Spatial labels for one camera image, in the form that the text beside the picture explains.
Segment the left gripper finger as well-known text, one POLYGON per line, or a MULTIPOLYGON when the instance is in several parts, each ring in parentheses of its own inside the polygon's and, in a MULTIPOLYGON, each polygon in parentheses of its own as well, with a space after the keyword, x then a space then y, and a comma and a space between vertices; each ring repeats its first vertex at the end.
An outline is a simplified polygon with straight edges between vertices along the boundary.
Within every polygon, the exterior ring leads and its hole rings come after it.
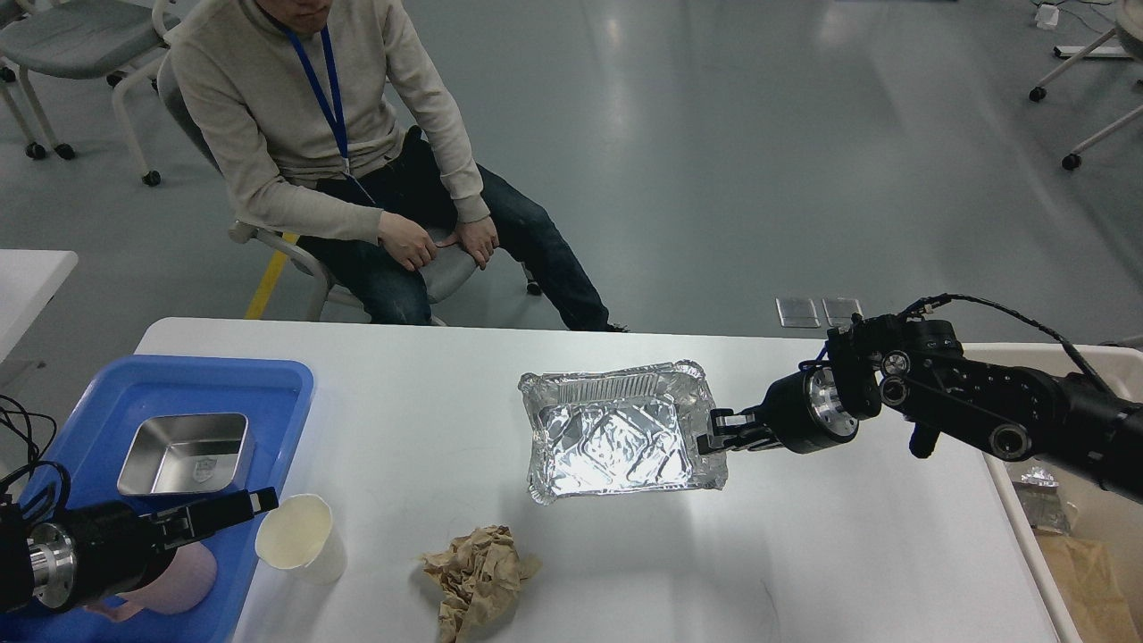
POLYGON ((257 515, 274 511, 278 505, 275 488, 243 489, 147 515, 147 522, 154 528, 155 547, 183 547, 209 538, 219 530, 249 522, 257 515))

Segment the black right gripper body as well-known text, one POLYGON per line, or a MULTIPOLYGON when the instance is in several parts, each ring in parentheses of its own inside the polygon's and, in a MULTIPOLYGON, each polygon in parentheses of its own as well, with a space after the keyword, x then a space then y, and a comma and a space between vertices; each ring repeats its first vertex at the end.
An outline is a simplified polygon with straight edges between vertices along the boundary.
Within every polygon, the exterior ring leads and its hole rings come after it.
POLYGON ((860 421, 845 410, 829 367, 772 383, 764 396, 764 424, 782 447, 797 455, 845 445, 860 428, 860 421))

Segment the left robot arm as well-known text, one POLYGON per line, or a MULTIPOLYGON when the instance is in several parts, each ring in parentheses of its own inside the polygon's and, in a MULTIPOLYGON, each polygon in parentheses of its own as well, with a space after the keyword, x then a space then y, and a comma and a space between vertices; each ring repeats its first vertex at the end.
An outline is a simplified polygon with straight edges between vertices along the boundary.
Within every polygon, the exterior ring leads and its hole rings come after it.
POLYGON ((59 463, 39 460, 3 477, 3 612, 38 601, 53 612, 94 604, 110 595, 142 589, 171 566, 179 548, 199 542, 279 505, 275 488, 208 497, 138 515, 130 505, 109 501, 69 511, 72 480, 59 463), (59 493, 48 521, 33 524, 8 488, 49 465, 59 493))

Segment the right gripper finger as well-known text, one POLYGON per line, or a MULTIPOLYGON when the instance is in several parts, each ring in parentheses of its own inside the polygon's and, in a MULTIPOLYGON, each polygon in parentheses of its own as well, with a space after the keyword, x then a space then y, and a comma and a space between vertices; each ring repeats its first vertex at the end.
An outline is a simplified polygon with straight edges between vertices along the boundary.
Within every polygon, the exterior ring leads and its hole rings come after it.
POLYGON ((744 408, 737 413, 732 408, 712 408, 706 433, 697 437, 698 455, 775 448, 782 448, 782 443, 768 427, 760 405, 744 408))

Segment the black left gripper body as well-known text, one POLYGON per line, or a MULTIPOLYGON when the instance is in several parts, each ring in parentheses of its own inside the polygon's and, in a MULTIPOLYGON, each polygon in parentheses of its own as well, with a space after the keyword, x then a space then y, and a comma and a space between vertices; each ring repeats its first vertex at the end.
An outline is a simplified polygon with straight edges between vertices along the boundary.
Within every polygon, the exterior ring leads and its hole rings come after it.
POLYGON ((53 612, 142 589, 177 549, 163 527, 123 503, 65 511, 33 527, 27 545, 31 595, 53 612))

